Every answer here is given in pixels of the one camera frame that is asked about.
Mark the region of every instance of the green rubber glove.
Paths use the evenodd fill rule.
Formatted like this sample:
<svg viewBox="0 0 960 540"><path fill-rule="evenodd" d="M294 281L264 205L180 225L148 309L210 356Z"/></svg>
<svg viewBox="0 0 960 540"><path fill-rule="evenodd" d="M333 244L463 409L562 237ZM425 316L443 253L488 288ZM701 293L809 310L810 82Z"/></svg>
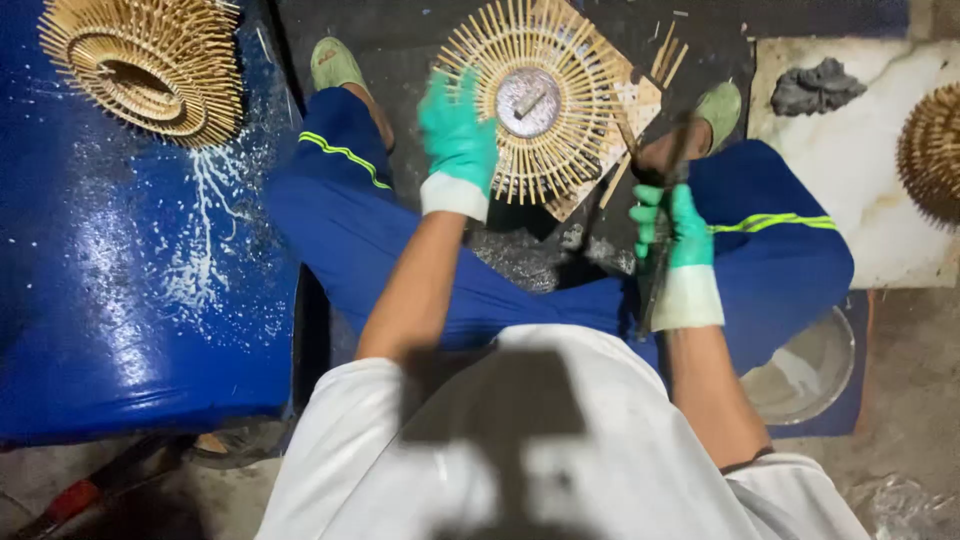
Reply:
<svg viewBox="0 0 960 540"><path fill-rule="evenodd" d="M634 188L638 204L630 218L638 226L636 256L646 258L654 241L657 207L663 190L650 185ZM666 283L654 305L653 330L723 325L723 307L713 274L713 234L693 204L690 186L673 188L670 200L674 243Z"/></svg>
<svg viewBox="0 0 960 540"><path fill-rule="evenodd" d="M638 185L634 187L634 196L639 201L638 205L630 209L630 218L639 227L636 256L646 258L650 244L654 241L654 224L663 190L651 185ZM670 211L676 236L673 252L670 254L670 267L713 264L713 234L693 205L689 185L680 184L674 187Z"/></svg>
<svg viewBox="0 0 960 540"><path fill-rule="evenodd" d="M420 187L420 203L424 215L454 211L485 222L499 159L496 121L478 121L473 70L464 74L456 99L447 94L447 79L434 71L418 106L423 147L431 160L430 177Z"/></svg>

